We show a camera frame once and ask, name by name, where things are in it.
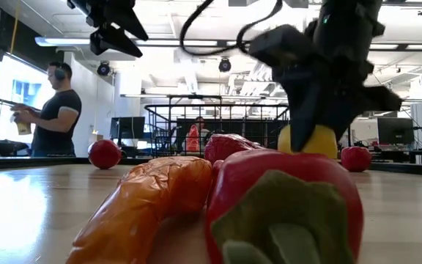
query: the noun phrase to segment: desk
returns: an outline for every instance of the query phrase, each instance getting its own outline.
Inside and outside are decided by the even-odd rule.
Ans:
[[[371,151],[371,154],[373,160],[410,164],[416,164],[416,156],[420,155],[422,164],[422,150],[382,150],[381,152]]]
[[[80,228],[131,167],[118,165],[101,171],[91,165],[58,165],[1,170],[0,264],[63,263]],[[366,218],[358,263],[422,263],[422,176],[351,175]],[[199,243],[181,240],[189,246],[190,260],[180,264],[207,264],[195,261],[206,251],[203,224],[198,221],[190,225],[193,230],[181,232],[197,236]],[[156,257],[148,264],[178,264]]]

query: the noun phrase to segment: ceiling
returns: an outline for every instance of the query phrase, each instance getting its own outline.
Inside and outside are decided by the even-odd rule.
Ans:
[[[259,0],[248,7],[229,7],[230,0],[215,0],[189,29],[187,39],[235,39],[238,31],[247,23],[266,16],[274,0]],[[18,0],[0,0],[0,7],[15,14]],[[20,21],[46,37],[88,37],[94,31],[85,22],[78,10],[70,10],[65,0],[21,0]],[[188,16],[202,3],[199,0],[137,0],[134,8],[150,38],[177,39]],[[421,7],[382,7],[379,21],[386,25],[385,34],[375,42],[422,43]],[[271,27],[289,23],[303,29],[307,21],[318,16],[318,6],[308,9],[291,9],[284,6],[275,17],[261,23],[245,36],[251,39]],[[85,46],[77,47],[76,58],[88,61],[92,66],[98,61],[110,61],[117,72],[127,72],[132,67],[139,69],[143,87],[147,92],[174,93],[180,87],[189,87],[190,78],[196,78],[199,92],[219,94],[240,91],[246,95],[258,95],[268,89],[269,70],[253,59],[233,51],[226,54],[232,64],[229,73],[220,73],[219,56],[187,58],[176,52],[176,48],[142,48],[140,59],[109,51],[100,57],[94,56]],[[374,74],[366,80],[367,85],[392,83],[393,90],[407,97],[410,81],[422,72],[422,52],[371,52],[369,60],[376,67]],[[281,92],[277,87],[271,95]]]

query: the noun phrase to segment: orange plastic pepper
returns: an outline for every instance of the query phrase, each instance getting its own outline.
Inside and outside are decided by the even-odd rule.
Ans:
[[[211,182],[211,163],[201,158],[135,166],[79,232],[67,264],[145,264],[161,221],[202,210]]]

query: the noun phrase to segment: plastic pepper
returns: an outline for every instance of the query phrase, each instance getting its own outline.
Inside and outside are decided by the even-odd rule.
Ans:
[[[226,263],[246,255],[261,260],[252,263],[289,263],[300,255],[311,260],[298,263],[346,264],[358,258],[362,231],[358,190],[336,161],[246,150],[229,156],[220,169],[205,235],[212,264],[222,263],[223,254]]]
[[[214,164],[236,152],[261,148],[263,147],[237,134],[214,134],[204,148],[204,159]]]
[[[135,166],[79,232],[66,264],[145,264],[162,220],[200,212],[211,180],[211,163],[196,157]]]

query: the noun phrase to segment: black cable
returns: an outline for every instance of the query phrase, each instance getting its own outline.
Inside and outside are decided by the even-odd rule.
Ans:
[[[281,10],[281,8],[283,7],[283,0],[276,0],[276,4],[273,8],[273,10],[271,11],[271,13],[269,15],[267,15],[266,17],[259,19],[255,22],[252,22],[250,24],[245,25],[243,28],[241,28],[241,30],[239,31],[239,34],[237,34],[237,41],[236,44],[231,45],[229,47],[225,47],[225,48],[219,48],[217,50],[214,51],[208,51],[208,52],[194,52],[194,51],[189,51],[184,44],[185,41],[185,35],[187,34],[188,29],[190,28],[191,24],[200,16],[200,14],[203,13],[203,11],[205,9],[207,9],[209,7],[209,5],[211,3],[213,3],[214,0],[205,0],[203,2],[203,4],[200,4],[195,12],[193,12],[190,17],[186,20],[186,22],[183,24],[182,27],[182,31],[180,32],[180,36],[179,36],[179,46],[180,48],[187,54],[191,55],[191,56],[212,56],[212,55],[216,55],[216,54],[221,54],[225,51],[230,51],[233,50],[235,48],[238,48],[239,50],[241,50],[244,54],[247,54],[247,44],[250,43],[250,41],[243,41],[243,36],[244,34],[252,27],[257,25],[258,23],[267,20],[268,18],[273,17],[277,12],[279,12]]]
[[[243,35],[252,27],[257,25],[258,23],[261,23],[281,11],[281,8],[283,8],[283,0],[276,0],[275,6],[273,7],[273,10],[271,10],[270,14],[268,14],[266,17],[259,19],[257,21],[254,21],[252,23],[249,23],[245,25],[241,30],[239,31],[239,34],[237,34],[237,47],[242,51],[244,54],[248,54],[246,43],[243,41]]]
[[[406,109],[401,109],[400,111],[403,111],[405,114],[407,114],[407,116],[408,117],[410,117],[411,118],[411,120],[418,126],[418,127],[420,127],[420,125],[418,124],[418,122],[416,122],[416,120],[414,120],[413,119],[413,117],[411,116],[411,114],[408,114],[408,112],[407,112],[407,110]],[[421,144],[420,144],[420,141],[419,141],[419,139],[418,138],[416,138],[415,137],[415,135],[413,134],[413,138],[418,142],[418,149],[419,149],[419,147],[421,147]]]

